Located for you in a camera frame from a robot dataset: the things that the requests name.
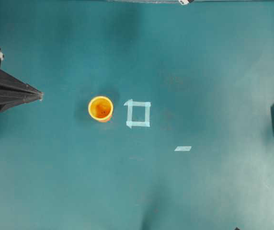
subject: tape strip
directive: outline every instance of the tape strip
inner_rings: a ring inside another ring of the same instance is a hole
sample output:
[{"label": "tape strip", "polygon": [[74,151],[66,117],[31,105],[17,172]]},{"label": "tape strip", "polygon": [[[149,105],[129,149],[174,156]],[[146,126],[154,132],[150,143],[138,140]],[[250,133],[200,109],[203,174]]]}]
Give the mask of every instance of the tape strip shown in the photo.
[{"label": "tape strip", "polygon": [[174,151],[190,151],[191,148],[191,146],[178,146]]},{"label": "tape strip", "polygon": [[[126,125],[130,128],[132,126],[139,127],[150,127],[150,107],[151,102],[133,102],[133,99],[128,100],[124,103],[127,106],[127,121]],[[145,107],[145,121],[132,121],[133,117],[133,106],[143,106]]]}]

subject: teal mat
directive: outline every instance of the teal mat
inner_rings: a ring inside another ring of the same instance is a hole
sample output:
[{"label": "teal mat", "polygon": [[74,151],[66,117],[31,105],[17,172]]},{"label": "teal mat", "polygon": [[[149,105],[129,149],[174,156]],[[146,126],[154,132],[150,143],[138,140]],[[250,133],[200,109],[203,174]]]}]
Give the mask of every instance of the teal mat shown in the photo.
[{"label": "teal mat", "polygon": [[0,229],[274,229],[274,2],[0,0],[0,46],[45,93],[0,114]]}]

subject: orange cup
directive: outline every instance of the orange cup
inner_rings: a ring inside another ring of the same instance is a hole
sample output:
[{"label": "orange cup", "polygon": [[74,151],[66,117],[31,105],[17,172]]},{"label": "orange cup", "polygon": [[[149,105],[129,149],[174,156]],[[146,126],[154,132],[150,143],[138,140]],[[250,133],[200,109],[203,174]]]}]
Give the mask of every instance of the orange cup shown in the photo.
[{"label": "orange cup", "polygon": [[112,101],[104,96],[92,98],[88,104],[90,116],[99,122],[107,122],[112,118],[114,105]]}]

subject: painter's tape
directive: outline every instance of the painter's tape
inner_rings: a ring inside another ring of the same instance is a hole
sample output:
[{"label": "painter's tape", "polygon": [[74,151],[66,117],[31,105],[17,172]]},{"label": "painter's tape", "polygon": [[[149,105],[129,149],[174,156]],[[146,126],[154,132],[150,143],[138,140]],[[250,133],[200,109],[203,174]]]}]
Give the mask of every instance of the painter's tape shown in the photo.
[{"label": "painter's tape", "polygon": [[[130,128],[132,126],[150,127],[150,107],[151,102],[133,102],[133,99],[128,100],[124,103],[127,106],[127,121],[126,125]],[[132,121],[133,117],[133,106],[145,107],[145,121]]]},{"label": "painter's tape", "polygon": [[151,102],[133,102],[132,99],[125,102],[124,105],[127,106],[141,106],[141,107],[151,107]]},{"label": "painter's tape", "polygon": [[190,151],[191,148],[191,146],[178,146],[174,151]]}]

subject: green tabletop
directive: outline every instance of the green tabletop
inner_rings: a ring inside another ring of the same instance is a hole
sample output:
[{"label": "green tabletop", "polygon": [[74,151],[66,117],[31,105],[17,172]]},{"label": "green tabletop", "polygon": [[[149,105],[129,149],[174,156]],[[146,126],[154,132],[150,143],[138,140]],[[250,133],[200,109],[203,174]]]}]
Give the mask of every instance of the green tabletop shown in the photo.
[{"label": "green tabletop", "polygon": [[0,46],[45,93],[0,114],[0,230],[274,230],[274,1],[0,0]]}]

